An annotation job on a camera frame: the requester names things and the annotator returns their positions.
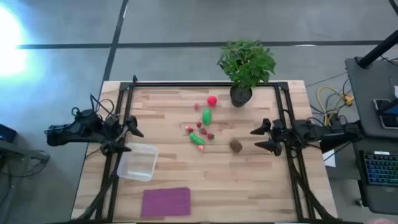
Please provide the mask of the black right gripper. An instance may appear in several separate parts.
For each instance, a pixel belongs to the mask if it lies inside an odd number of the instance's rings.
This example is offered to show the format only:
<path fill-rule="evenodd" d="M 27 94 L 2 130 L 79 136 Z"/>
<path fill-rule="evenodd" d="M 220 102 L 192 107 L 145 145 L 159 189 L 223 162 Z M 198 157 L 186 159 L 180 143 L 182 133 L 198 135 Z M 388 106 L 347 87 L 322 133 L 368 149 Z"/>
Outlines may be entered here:
<path fill-rule="evenodd" d="M 264 135 L 271 130 L 271 137 L 268 141 L 255 142 L 254 145 L 272 152 L 275 156 L 280 156 L 282 153 L 282 144 L 287 147 L 296 146 L 296 136 L 292 129 L 286 128 L 284 123 L 280 120 L 273 120 L 272 129 L 271 122 L 268 118 L 262 120 L 259 128 L 252 130 L 250 134 Z"/>

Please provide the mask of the grey desk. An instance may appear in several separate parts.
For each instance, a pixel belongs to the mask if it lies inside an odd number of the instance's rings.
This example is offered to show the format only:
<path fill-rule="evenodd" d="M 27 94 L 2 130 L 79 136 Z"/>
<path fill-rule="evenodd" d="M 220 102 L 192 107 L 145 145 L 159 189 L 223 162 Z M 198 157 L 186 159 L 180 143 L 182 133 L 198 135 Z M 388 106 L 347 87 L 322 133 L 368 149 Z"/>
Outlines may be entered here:
<path fill-rule="evenodd" d="M 361 68 L 354 58 L 345 60 L 364 138 L 353 144 L 360 173 L 361 198 L 373 213 L 398 215 L 398 184 L 371 185 L 368 183 L 364 155 L 398 156 L 398 128 L 383 128 L 376 113 L 374 100 L 393 101 L 398 86 L 398 67 L 377 60 L 368 68 Z"/>

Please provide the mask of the purple folded cloth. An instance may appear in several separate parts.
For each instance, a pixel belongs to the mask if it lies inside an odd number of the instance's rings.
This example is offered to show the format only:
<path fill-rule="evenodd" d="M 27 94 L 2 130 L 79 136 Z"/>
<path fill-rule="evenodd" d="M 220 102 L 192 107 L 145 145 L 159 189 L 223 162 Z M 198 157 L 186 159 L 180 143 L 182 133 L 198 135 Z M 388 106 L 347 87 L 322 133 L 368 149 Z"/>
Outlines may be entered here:
<path fill-rule="evenodd" d="M 188 187 L 145 190 L 142 197 L 141 218 L 190 215 L 190 193 Z"/>

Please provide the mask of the brown toy kiwi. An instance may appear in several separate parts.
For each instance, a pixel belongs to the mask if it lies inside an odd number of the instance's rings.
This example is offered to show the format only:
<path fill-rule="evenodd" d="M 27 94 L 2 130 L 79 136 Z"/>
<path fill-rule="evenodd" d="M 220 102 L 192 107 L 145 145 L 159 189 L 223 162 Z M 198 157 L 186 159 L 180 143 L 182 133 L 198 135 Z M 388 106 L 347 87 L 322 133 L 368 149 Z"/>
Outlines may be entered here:
<path fill-rule="evenodd" d="M 243 149 L 243 145 L 237 139 L 232 139 L 229 142 L 229 147 L 232 150 L 232 152 L 235 154 L 240 153 Z"/>

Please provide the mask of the black plant pot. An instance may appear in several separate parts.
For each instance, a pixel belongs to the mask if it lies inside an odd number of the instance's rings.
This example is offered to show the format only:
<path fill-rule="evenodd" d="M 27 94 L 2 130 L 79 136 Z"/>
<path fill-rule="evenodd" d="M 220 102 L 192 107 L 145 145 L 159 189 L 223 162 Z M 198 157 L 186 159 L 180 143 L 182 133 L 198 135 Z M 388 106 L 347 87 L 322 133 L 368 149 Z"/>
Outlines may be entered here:
<path fill-rule="evenodd" d="M 252 97 L 252 89 L 240 89 L 232 86 L 230 89 L 231 103 L 235 107 L 244 106 Z"/>

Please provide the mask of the small green toy cucumber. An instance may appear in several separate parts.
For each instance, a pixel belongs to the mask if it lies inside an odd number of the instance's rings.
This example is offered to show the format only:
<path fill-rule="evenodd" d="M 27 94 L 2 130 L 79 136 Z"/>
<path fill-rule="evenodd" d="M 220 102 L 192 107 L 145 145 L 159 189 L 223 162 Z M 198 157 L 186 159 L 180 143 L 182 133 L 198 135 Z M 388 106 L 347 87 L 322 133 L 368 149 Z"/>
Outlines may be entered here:
<path fill-rule="evenodd" d="M 189 134 L 190 140 L 196 145 L 203 146 L 205 145 L 205 141 L 202 138 L 199 138 L 195 133 Z"/>

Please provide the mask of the black pole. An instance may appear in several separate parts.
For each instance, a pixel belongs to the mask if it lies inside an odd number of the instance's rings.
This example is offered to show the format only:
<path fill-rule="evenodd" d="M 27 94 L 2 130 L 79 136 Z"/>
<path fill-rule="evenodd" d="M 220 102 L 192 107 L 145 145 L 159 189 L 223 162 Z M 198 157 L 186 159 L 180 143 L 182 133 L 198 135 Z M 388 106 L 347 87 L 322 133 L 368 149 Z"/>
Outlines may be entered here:
<path fill-rule="evenodd" d="M 389 37 L 378 44 L 372 51 L 360 59 L 356 59 L 357 65 L 361 68 L 368 68 L 376 59 L 398 44 L 398 29 Z"/>

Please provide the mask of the white paper sheet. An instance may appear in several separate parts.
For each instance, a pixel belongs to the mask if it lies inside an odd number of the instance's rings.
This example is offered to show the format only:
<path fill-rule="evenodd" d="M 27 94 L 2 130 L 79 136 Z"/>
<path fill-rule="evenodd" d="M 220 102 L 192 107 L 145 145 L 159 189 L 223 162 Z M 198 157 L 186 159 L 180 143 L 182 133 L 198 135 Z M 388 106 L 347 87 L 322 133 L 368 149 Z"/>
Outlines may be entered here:
<path fill-rule="evenodd" d="M 322 154 L 324 165 L 327 167 L 336 167 L 335 150 L 324 152 Z"/>

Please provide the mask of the clear plastic tupperware container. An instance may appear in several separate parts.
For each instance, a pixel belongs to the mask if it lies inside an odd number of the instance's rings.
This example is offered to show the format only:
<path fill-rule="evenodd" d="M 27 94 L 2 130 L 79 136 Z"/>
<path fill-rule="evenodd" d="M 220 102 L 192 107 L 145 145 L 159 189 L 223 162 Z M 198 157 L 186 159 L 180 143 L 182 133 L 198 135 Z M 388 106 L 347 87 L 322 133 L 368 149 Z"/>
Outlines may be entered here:
<path fill-rule="evenodd" d="M 123 179 L 149 182 L 152 180 L 159 149 L 155 146 L 129 142 L 131 151 L 124 152 L 118 165 L 117 175 Z"/>

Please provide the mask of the black aluminium table frame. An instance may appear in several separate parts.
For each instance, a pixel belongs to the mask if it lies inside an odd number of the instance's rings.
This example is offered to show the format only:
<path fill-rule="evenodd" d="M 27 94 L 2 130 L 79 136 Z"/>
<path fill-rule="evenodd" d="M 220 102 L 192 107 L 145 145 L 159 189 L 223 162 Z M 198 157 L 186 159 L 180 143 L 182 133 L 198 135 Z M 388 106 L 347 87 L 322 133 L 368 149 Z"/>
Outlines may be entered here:
<path fill-rule="evenodd" d="M 142 197 L 147 189 L 188 187 L 191 214 L 163 217 L 167 223 L 296 222 L 299 218 L 291 188 L 287 157 L 276 157 L 256 147 L 264 136 L 250 134 L 264 118 L 277 119 L 279 107 L 288 102 L 275 97 L 273 86 L 254 89 L 246 106 L 235 108 L 228 82 L 138 82 L 132 92 L 131 113 L 144 137 L 128 136 L 128 142 L 156 146 L 159 155 L 149 182 L 120 179 L 114 214 L 105 198 L 101 219 L 105 222 L 141 221 Z M 208 96 L 218 98 L 213 108 L 208 141 L 200 152 L 185 134 L 206 106 Z M 243 149 L 235 154 L 229 142 L 237 139 Z"/>

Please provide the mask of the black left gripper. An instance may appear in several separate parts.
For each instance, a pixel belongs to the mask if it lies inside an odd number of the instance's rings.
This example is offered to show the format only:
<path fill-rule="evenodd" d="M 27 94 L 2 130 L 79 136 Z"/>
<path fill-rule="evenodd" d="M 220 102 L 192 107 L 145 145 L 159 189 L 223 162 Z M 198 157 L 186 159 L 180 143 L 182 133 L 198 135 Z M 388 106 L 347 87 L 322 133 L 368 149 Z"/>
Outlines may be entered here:
<path fill-rule="evenodd" d="M 118 116 L 110 116 L 103 123 L 103 133 L 105 136 L 104 142 L 100 145 L 99 149 L 104 156 L 112 155 L 115 153 L 131 152 L 129 147 L 124 143 L 120 143 L 122 138 L 126 137 L 127 131 L 132 135 L 144 137 L 138 130 L 138 122 L 135 116 L 130 116 L 125 121 L 125 124 L 119 123 Z"/>

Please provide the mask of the black backlit keyboard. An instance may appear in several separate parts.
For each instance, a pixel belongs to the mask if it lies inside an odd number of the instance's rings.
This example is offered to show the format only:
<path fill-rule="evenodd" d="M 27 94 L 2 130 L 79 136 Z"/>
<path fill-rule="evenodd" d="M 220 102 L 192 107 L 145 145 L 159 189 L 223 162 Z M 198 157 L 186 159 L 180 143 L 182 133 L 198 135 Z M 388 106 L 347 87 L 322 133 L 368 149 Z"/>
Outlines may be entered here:
<path fill-rule="evenodd" d="M 362 160 L 369 185 L 398 187 L 398 154 L 386 151 L 364 152 Z"/>

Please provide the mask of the black smartphone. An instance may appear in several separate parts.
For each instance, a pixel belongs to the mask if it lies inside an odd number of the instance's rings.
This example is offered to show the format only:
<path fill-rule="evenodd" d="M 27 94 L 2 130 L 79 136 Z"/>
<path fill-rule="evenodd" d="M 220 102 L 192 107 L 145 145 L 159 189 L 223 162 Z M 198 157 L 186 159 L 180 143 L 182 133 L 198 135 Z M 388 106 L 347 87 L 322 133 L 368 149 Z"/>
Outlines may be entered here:
<path fill-rule="evenodd" d="M 398 129 L 398 98 L 373 100 L 376 115 L 384 129 Z"/>

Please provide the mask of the green leafy plant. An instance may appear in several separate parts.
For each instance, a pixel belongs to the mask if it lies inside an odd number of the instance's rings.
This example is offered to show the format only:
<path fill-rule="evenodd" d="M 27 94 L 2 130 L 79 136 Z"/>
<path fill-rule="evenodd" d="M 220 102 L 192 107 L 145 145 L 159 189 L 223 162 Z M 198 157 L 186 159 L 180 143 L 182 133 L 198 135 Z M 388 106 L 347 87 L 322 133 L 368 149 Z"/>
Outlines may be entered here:
<path fill-rule="evenodd" d="M 275 75 L 276 62 L 270 48 L 259 41 L 239 40 L 221 46 L 217 65 L 240 90 L 254 88 L 258 83 L 267 83 Z"/>

